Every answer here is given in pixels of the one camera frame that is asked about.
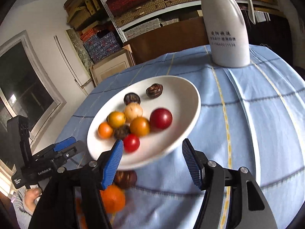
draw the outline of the yellow tomato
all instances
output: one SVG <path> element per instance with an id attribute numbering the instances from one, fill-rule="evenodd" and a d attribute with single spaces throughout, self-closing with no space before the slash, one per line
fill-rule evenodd
<path id="1" fill-rule="evenodd" d="M 112 128 L 119 128 L 125 124 L 126 117 L 124 113 L 114 111 L 108 115 L 107 121 Z"/>

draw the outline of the blue tablecloth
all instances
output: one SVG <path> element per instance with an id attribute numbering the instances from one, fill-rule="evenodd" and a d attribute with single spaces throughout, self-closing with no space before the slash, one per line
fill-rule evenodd
<path id="1" fill-rule="evenodd" d="M 125 87 L 153 76 L 184 77 L 197 87 L 202 103 L 188 137 L 194 148 L 225 168 L 246 166 L 262 188 L 278 228 L 285 228 L 305 196 L 305 82 L 266 47 L 251 45 L 250 56 L 251 65 L 244 68 L 215 66 L 207 45 L 128 68 L 91 92 L 57 142 L 70 136 L 86 142 L 96 113 Z M 79 154 L 69 168 L 90 159 L 89 153 Z M 114 228 L 193 228 L 204 193 L 193 184 L 181 148 L 136 172 L 137 185 L 126 192 L 126 207 L 116 215 Z"/>

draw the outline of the wooden frame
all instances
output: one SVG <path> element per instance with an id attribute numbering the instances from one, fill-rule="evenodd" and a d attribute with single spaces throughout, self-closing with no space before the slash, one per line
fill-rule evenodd
<path id="1" fill-rule="evenodd" d="M 95 87 L 107 77 L 134 65 L 135 63 L 131 50 L 122 48 L 121 50 L 109 55 L 90 68 Z"/>

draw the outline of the chestnut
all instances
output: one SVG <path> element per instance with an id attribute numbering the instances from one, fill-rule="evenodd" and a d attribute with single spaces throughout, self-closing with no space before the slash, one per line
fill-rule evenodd
<path id="1" fill-rule="evenodd" d="M 137 174 L 134 170 L 117 171 L 113 182 L 121 189 L 128 189 L 135 186 L 138 180 Z"/>
<path id="2" fill-rule="evenodd" d="M 149 98 L 157 98 L 163 92 L 163 85 L 162 84 L 153 84 L 146 89 L 146 95 Z"/>
<path id="3" fill-rule="evenodd" d="M 125 105 L 128 105 L 129 103 L 132 103 L 132 102 L 140 104 L 141 103 L 141 99 L 140 99 L 140 97 L 136 93 L 128 93 L 128 94 L 126 94 L 124 96 L 124 103 L 125 103 Z"/>
<path id="4" fill-rule="evenodd" d="M 116 139 L 123 140 L 128 134 L 130 134 L 130 128 L 128 125 L 123 125 L 114 130 L 114 137 Z"/>

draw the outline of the red tomato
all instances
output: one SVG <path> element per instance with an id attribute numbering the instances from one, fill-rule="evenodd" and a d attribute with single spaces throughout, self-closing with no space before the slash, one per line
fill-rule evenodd
<path id="1" fill-rule="evenodd" d="M 153 129 L 164 130 L 168 128 L 173 121 L 173 115 L 166 108 L 157 108 L 150 115 L 149 122 Z"/>
<path id="2" fill-rule="evenodd" d="M 134 134 L 128 134 L 123 140 L 124 150 L 128 153 L 134 152 L 140 146 L 140 139 Z"/>

